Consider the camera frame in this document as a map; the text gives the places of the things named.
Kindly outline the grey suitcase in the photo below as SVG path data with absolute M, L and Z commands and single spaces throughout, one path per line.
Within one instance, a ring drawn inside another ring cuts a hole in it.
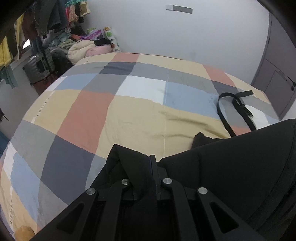
M 57 77 L 56 67 L 49 49 L 32 56 L 23 66 L 30 85 L 33 86 L 49 77 Z

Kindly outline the dotted rolled mat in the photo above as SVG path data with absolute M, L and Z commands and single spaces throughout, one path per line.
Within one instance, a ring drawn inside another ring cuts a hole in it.
M 103 30 L 104 30 L 104 33 L 105 33 L 107 39 L 110 41 L 112 51 L 113 52 L 121 52 L 121 48 L 119 47 L 119 44 L 117 42 L 117 39 L 116 39 L 114 33 L 112 32 L 112 28 L 107 26 L 107 27 L 103 28 Z

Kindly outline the black puffer coat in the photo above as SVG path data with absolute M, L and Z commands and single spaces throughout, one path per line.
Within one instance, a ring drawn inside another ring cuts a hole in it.
M 114 145 L 108 155 L 144 155 Z M 219 139 L 199 133 L 190 150 L 157 165 L 183 186 L 205 187 L 264 240 L 295 240 L 295 120 L 285 120 L 240 136 Z M 140 223 L 132 230 L 120 219 L 124 236 L 115 240 L 154 240 L 156 184 Z

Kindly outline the grey wall panel strip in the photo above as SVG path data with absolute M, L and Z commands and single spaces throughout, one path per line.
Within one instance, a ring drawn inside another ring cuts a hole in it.
M 177 6 L 177 5 L 173 5 L 173 4 L 167 4 L 166 5 L 166 10 L 167 11 L 178 11 L 178 12 L 187 13 L 187 14 L 192 14 L 193 13 L 192 8 L 188 8 L 188 7 L 185 7 L 185 6 Z

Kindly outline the colourful patchwork bed cover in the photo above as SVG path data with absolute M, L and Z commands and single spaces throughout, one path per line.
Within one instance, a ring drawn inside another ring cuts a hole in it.
M 38 232 L 90 187 L 114 144 L 157 160 L 203 133 L 249 128 L 223 92 L 243 99 L 256 128 L 278 122 L 266 95 L 219 69 L 175 58 L 108 53 L 80 60 L 31 105 L 1 157 L 1 221 Z

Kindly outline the clothes rack with garments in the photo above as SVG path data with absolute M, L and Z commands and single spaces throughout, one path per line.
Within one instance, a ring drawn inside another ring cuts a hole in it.
M 43 40 L 50 31 L 56 33 L 65 29 L 81 28 L 88 14 L 90 9 L 87 1 L 35 1 L 14 23 L 6 26 L 1 38 L 1 81 L 11 88 L 17 87 L 11 64 L 21 59 L 26 43 L 29 43 L 32 56 L 49 49 L 57 77 L 64 74 L 73 64 L 62 50 L 44 48 Z M 48 83 L 55 78 L 49 77 L 41 82 Z

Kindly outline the black coat belt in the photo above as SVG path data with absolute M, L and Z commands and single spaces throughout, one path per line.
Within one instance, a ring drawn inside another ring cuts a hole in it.
M 236 94 L 233 94 L 233 93 L 230 93 L 230 92 L 224 92 L 224 93 L 219 95 L 218 101 L 217 101 L 217 113 L 218 113 L 218 116 L 219 116 L 220 120 L 222 121 L 222 124 L 224 125 L 224 128 L 229 133 L 230 137 L 234 137 L 234 136 L 236 136 L 236 134 L 234 133 L 234 130 L 232 129 L 232 127 L 229 125 L 226 118 L 222 114 L 222 111 L 220 109 L 219 101 L 220 101 L 220 99 L 222 99 L 224 97 L 232 97 L 232 105 L 234 106 L 236 111 L 244 119 L 244 121 L 248 125 L 249 129 L 251 131 L 255 131 L 256 126 L 253 123 L 253 121 L 251 120 L 251 117 L 253 117 L 253 114 L 246 107 L 246 105 L 241 101 L 241 98 L 248 97 L 248 96 L 251 96 L 251 95 L 253 95 L 252 90 L 238 92 Z

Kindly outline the grey door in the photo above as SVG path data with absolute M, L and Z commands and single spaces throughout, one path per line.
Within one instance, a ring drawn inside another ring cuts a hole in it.
M 251 85 L 266 94 L 280 120 L 295 101 L 295 46 L 272 14 L 262 59 Z

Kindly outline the pile of clothes and blankets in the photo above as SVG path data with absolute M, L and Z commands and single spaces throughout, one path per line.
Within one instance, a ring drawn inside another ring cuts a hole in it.
M 111 41 L 103 37 L 100 29 L 84 32 L 80 27 L 50 31 L 43 40 L 44 48 L 62 50 L 68 60 L 75 65 L 81 59 L 113 52 Z

